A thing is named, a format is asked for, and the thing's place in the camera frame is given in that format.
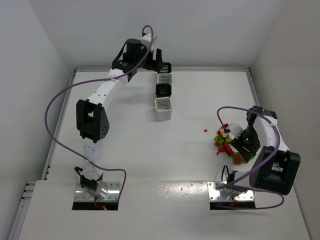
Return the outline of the red white flower lego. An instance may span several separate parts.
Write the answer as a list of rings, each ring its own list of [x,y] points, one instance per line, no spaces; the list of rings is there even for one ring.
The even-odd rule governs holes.
[[[219,130],[217,131],[217,134],[220,135],[223,139],[227,139],[229,137],[229,130],[228,130],[228,124],[222,125]]]

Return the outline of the far white slatted container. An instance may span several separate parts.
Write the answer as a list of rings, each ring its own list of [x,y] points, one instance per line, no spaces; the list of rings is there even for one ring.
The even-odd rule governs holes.
[[[157,75],[157,84],[172,84],[172,74],[171,73],[159,73]]]

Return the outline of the metal base plate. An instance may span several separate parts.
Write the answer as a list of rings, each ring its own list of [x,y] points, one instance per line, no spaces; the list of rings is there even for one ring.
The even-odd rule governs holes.
[[[208,198],[212,203],[228,203],[228,202],[253,202],[254,193],[252,190],[245,192],[236,192],[226,188],[217,189],[218,186],[225,184],[226,181],[208,181],[207,190]]]
[[[76,185],[74,193],[75,202],[116,202],[119,199],[121,183],[119,181],[101,181],[96,190],[81,185]]]

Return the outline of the near white slatted container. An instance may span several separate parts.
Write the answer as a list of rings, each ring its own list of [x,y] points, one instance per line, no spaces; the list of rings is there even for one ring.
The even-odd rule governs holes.
[[[155,99],[155,114],[157,121],[168,121],[172,117],[172,105],[170,97],[157,97]]]

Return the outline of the long red lego brick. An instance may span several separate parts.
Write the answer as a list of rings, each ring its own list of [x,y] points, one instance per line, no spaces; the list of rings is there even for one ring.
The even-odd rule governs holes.
[[[229,145],[227,142],[225,142],[225,143],[223,144],[223,148],[224,148],[226,154],[228,155],[228,157],[232,159],[233,156],[234,156],[234,154],[235,154],[235,152],[234,152],[233,149],[230,147],[230,145]]]

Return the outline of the black slatted container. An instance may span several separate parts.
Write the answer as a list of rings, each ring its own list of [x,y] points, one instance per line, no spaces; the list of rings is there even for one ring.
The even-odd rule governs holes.
[[[160,69],[160,74],[170,74],[172,72],[172,65],[169,62],[165,62],[164,66]]]
[[[158,83],[155,87],[155,95],[157,98],[170,98],[172,95],[172,86],[169,83]]]

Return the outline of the far black slatted container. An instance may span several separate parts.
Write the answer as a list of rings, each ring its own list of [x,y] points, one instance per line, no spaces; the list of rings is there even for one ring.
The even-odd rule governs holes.
[[[172,65],[169,62],[165,62],[164,66],[160,69],[160,74],[170,74],[172,72]]]

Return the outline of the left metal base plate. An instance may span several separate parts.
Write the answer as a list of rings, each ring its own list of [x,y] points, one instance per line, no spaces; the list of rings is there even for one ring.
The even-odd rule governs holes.
[[[96,190],[81,185],[76,185],[74,193],[75,202],[116,202],[119,199],[121,183],[119,181],[101,181]]]

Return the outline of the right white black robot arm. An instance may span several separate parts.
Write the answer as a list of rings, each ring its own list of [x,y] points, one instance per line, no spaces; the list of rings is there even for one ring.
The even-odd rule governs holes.
[[[274,111],[253,106],[246,113],[247,127],[237,123],[224,127],[233,136],[231,145],[248,163],[250,171],[233,171],[228,175],[226,188],[244,192],[261,190],[288,195],[292,189],[301,157],[290,151],[278,128],[278,116]]]

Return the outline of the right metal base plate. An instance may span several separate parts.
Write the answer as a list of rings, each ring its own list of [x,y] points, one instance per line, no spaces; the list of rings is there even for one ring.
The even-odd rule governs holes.
[[[254,193],[252,190],[245,192],[236,192],[226,188],[217,189],[218,186],[225,184],[226,181],[208,181],[207,190],[208,198],[212,203],[228,203],[228,202],[253,202]]]

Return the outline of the near black slatted container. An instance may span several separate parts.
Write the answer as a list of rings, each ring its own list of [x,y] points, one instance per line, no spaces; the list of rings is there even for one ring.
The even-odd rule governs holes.
[[[158,83],[155,87],[155,95],[157,98],[170,98],[172,95],[172,86],[169,83]]]

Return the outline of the lime green printed lego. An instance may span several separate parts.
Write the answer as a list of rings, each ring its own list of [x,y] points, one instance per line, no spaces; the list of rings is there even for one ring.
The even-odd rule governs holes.
[[[217,135],[214,139],[213,139],[214,145],[218,148],[223,148],[224,147],[224,143],[225,143],[225,139],[221,136],[221,135]]]

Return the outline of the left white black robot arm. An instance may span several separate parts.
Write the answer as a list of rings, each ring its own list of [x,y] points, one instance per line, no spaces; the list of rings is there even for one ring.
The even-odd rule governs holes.
[[[82,137],[85,163],[76,167],[80,184],[91,193],[98,193],[103,171],[97,168],[103,154],[103,142],[110,129],[107,109],[117,95],[137,73],[138,68],[159,73],[165,65],[162,51],[153,51],[156,38],[145,34],[140,39],[129,38],[112,62],[111,69],[99,88],[86,100],[76,103],[76,127]]]

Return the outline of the orange lego plate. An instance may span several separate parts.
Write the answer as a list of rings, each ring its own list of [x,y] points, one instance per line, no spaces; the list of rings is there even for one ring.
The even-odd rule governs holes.
[[[244,157],[239,152],[235,152],[233,154],[232,162],[233,162],[233,165],[235,165],[235,166],[240,166],[240,165],[243,165],[243,164],[247,164],[247,162],[245,161]]]

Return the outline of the white slatted container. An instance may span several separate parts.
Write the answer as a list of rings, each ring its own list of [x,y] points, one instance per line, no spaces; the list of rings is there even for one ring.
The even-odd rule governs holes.
[[[168,121],[172,117],[172,105],[170,97],[157,97],[155,99],[155,114],[157,121]]]
[[[159,73],[157,75],[157,84],[172,84],[172,74],[171,73]]]

